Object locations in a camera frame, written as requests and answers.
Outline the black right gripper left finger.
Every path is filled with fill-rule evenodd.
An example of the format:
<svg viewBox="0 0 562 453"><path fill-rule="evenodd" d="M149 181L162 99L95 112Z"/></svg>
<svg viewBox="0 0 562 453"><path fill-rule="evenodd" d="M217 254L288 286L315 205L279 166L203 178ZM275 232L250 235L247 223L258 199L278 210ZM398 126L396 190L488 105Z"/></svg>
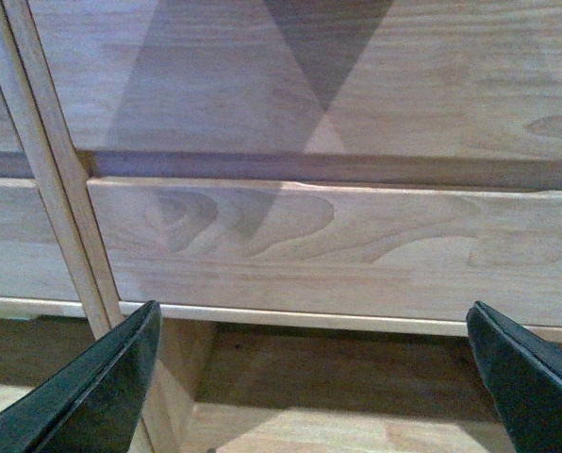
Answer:
<svg viewBox="0 0 562 453"><path fill-rule="evenodd" d="M143 304L42 385L0 412L0 452L126 452L160 342L161 310Z"/></svg>

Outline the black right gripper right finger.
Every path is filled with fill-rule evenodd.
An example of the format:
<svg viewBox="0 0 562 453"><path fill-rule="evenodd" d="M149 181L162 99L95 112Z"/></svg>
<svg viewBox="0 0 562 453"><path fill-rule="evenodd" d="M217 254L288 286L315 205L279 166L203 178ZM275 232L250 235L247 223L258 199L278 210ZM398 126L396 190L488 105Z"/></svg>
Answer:
<svg viewBox="0 0 562 453"><path fill-rule="evenodd" d="M562 349L477 301L466 317L481 379L518 452L562 452Z"/></svg>

